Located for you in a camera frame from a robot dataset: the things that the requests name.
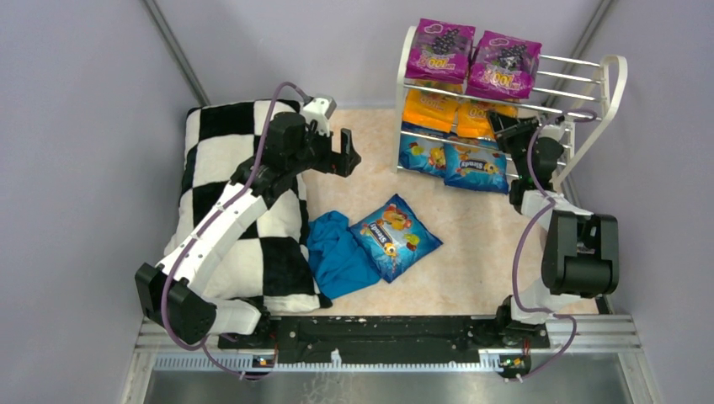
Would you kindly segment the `orange candy bag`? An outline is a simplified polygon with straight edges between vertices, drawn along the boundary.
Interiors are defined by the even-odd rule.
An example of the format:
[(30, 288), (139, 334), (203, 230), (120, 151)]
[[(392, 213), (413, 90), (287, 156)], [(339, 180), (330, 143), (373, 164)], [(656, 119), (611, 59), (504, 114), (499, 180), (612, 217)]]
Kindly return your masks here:
[(441, 93), (410, 89), (402, 121), (431, 130), (448, 133), (455, 120), (459, 99)]
[(465, 138), (493, 140), (493, 129), (488, 121), (488, 112), (497, 112), (511, 118), (518, 116), (518, 110), (513, 106), (466, 100), (457, 110), (456, 134)]

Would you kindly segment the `purple candy bag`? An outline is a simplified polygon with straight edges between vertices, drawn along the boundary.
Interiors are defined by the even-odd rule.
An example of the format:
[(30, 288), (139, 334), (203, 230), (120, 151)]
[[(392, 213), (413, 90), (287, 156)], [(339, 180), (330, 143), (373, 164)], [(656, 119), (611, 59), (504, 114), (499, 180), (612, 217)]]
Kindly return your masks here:
[(409, 47), (405, 78), (463, 83), (476, 27), (420, 19)]
[(466, 94), (496, 100), (528, 98), (541, 49), (540, 42), (486, 30), (471, 60)]

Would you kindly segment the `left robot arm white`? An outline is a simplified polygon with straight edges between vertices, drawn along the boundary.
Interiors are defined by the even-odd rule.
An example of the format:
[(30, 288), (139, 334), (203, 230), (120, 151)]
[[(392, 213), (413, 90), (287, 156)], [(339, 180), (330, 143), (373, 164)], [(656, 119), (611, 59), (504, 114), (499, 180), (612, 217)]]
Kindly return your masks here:
[(194, 351), (212, 333), (252, 334), (261, 311), (243, 300), (205, 296), (205, 288), (232, 245), (290, 189), (294, 178), (315, 170), (347, 178), (360, 164), (351, 130), (333, 132), (323, 114), (268, 115), (258, 150), (242, 162), (221, 197), (198, 226), (156, 264), (144, 263), (135, 282), (145, 317), (176, 345)]

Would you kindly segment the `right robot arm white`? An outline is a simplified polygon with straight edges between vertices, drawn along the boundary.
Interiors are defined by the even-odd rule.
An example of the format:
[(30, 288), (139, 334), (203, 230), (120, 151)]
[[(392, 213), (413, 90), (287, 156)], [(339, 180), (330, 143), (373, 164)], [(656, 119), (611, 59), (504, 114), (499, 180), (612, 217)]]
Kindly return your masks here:
[[(579, 300), (613, 293), (620, 280), (619, 227), (612, 215), (595, 214), (570, 203), (554, 189), (552, 175), (565, 152), (537, 118), (519, 119), (490, 112), (488, 123), (501, 152), (511, 156), (518, 177), (509, 202), (530, 221), (516, 247), (513, 293), (496, 314), (498, 333), (508, 338), (537, 334), (550, 315)], [(518, 269), (525, 240), (540, 226), (546, 233), (541, 277), (525, 290), (518, 287)]]

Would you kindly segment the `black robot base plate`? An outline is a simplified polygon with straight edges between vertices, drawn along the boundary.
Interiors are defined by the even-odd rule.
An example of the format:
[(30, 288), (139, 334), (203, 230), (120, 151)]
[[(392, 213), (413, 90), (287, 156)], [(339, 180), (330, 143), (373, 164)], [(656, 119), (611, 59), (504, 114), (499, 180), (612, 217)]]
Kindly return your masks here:
[(220, 349), (262, 349), (279, 364), (476, 363), (485, 350), (548, 348), (546, 327), (506, 327), (494, 316), (282, 316), (250, 336), (219, 337)]

